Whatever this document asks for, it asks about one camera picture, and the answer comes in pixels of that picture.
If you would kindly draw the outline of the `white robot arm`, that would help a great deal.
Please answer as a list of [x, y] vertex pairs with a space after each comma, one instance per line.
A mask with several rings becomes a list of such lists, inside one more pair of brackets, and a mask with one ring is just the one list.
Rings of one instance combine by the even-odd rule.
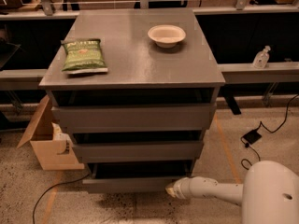
[[217, 198], [241, 207], [242, 224], [299, 224], [299, 176], [274, 161], [253, 164], [243, 184], [184, 177], [165, 188], [179, 199]]

